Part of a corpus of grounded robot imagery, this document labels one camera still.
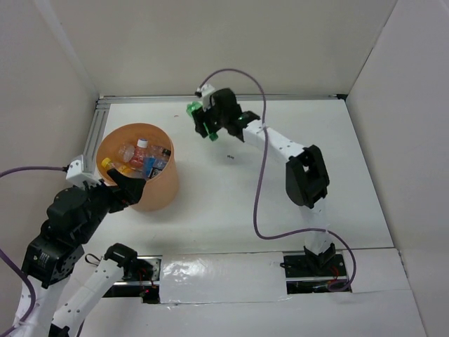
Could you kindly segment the green plastic bottle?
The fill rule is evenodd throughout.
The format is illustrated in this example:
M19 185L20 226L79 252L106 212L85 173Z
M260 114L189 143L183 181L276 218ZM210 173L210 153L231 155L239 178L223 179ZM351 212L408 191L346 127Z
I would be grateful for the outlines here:
M186 113L194 121L194 129L202 138L209 138L211 141L218 139L217 132L220 128L213 116L203 109L200 102L192 102L187 105Z

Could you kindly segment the yellow cap orange label bottle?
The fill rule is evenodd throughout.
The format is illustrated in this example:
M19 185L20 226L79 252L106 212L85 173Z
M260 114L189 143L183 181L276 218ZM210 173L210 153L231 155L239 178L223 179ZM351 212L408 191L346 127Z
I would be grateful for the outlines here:
M119 173L122 173L124 175L132 172L132 169L129 166L127 166L119 161L113 161L109 157L106 157L101 161L101 166L106 171L111 170L111 169L116 169Z

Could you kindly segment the blue label bottle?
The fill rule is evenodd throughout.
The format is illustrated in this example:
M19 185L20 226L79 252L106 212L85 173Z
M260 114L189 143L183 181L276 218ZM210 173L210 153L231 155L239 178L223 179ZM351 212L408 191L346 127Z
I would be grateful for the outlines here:
M142 176L145 180L155 178L159 174L159 169L155 167L156 158L146 157L143 161Z

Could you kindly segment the red label red cap bottle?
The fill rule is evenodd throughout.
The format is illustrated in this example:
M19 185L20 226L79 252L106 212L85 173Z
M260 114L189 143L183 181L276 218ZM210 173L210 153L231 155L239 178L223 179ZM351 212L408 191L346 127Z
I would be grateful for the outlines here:
M133 156L129 164L135 168L140 168L144 164L144 159L147 156L148 140L139 138L134 149Z

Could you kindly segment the pepsi bottle black cap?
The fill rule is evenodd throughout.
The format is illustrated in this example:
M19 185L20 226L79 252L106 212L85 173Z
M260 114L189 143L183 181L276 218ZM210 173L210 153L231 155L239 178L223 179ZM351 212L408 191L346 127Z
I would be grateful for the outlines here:
M171 150L162 146L152 146L152 165L149 173L149 178L156 177L166 167L171 156Z

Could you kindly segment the clear white cap bottle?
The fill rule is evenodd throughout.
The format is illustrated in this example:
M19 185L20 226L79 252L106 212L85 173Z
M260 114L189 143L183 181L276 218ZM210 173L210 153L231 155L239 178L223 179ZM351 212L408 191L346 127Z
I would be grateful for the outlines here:
M135 146L130 143L122 143L116 151L118 159L124 163L128 163L133 158L134 153Z

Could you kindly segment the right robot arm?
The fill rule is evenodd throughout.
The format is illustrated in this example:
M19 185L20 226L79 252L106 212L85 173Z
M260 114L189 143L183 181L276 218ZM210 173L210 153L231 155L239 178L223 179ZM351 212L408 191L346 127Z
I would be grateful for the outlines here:
M299 207L309 233L304 241L305 264L313 275L322 275L335 256L335 245L328 231L325 198L330 179L321 150L293 142L268 127L254 112L242 110L229 88L217 90L204 84L195 95L200 102L189 105L187 112L203 138L217 140L217 132L224 129L261 150L264 158L284 165L286 194Z

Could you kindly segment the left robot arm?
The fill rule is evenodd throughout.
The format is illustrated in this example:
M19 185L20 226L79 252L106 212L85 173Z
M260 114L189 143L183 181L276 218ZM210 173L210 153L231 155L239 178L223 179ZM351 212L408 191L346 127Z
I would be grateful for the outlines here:
M103 180L82 182L61 190L47 208L47 219L29 243L20 268L22 293L9 336L75 336L113 283L138 273L137 252L114 244L88 281L57 307L76 263L84 255L83 245L105 216L137 204L143 195L144 179L130 178L115 168L107 173L113 186Z

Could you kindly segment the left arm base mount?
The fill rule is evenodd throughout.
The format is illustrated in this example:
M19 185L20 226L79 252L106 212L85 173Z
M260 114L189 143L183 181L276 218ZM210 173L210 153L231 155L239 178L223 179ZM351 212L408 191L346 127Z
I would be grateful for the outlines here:
M144 304L160 303L160 256L138 256L137 266L115 282L104 298L138 298Z

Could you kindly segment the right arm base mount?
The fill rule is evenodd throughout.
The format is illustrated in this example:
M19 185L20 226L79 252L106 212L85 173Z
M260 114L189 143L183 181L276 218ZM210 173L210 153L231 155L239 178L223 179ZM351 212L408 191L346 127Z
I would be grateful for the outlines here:
M337 254L323 269L313 271L306 262L302 252L285 253L280 262L286 276L287 294L350 292L344 289L351 276L347 272L342 254Z

